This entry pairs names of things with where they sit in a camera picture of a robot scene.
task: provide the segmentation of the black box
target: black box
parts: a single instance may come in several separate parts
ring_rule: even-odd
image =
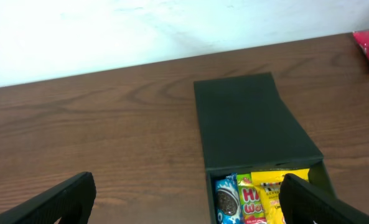
[[[261,170],[310,168],[335,197],[323,155],[280,99],[270,73],[194,83],[211,223],[215,181]]]

